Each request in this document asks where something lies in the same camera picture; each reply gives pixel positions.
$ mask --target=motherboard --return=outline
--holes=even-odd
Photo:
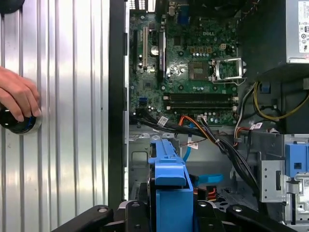
[[[237,56],[236,20],[189,17],[188,6],[173,3],[168,14],[130,16],[130,113],[145,109],[178,122],[203,116],[209,125],[235,125],[238,88],[214,83],[212,59]],[[221,77],[237,75],[220,64]]]

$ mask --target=power supply unit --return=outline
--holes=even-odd
[[[242,12],[239,52],[249,80],[309,74],[309,0],[259,0]]]

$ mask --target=pci slot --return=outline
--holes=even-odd
[[[148,27],[143,27],[143,68],[148,66]]]
[[[138,31],[133,31],[133,73],[137,71],[137,40],[138,40]]]
[[[165,37],[165,31],[161,30],[159,31],[159,56],[158,56],[158,82],[162,82],[164,80],[165,71],[166,71],[166,37]]]

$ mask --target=finger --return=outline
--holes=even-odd
[[[2,72],[0,75],[0,87],[3,88],[6,92],[8,92],[15,99],[24,116],[31,117],[30,104],[25,94],[25,91],[31,91],[20,80],[21,77],[17,77],[18,75],[14,72]]]
[[[18,104],[14,98],[2,88],[0,88],[0,102],[12,113],[17,121],[24,121],[23,113]]]
[[[39,109],[39,105],[38,105],[38,102],[37,100],[34,98],[31,90],[29,88],[27,88],[27,90],[25,91],[26,93],[26,96],[27,96],[27,99],[28,99],[28,102],[30,104],[30,108],[31,108],[31,112],[32,112],[32,115],[35,116],[35,117],[39,117],[41,116],[41,111]]]
[[[20,77],[20,76],[18,76],[18,78],[20,78],[21,81],[31,90],[33,97],[35,98],[37,102],[39,102],[40,94],[38,92],[37,86],[31,80],[27,78]]]
[[[31,91],[23,83],[11,80],[6,86],[0,86],[7,91],[15,99],[24,116],[31,117],[31,107],[26,94],[31,94]]]

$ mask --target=side panel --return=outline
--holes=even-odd
[[[0,132],[0,232],[49,232],[108,204],[109,0],[26,0],[0,64],[38,85],[42,126]]]

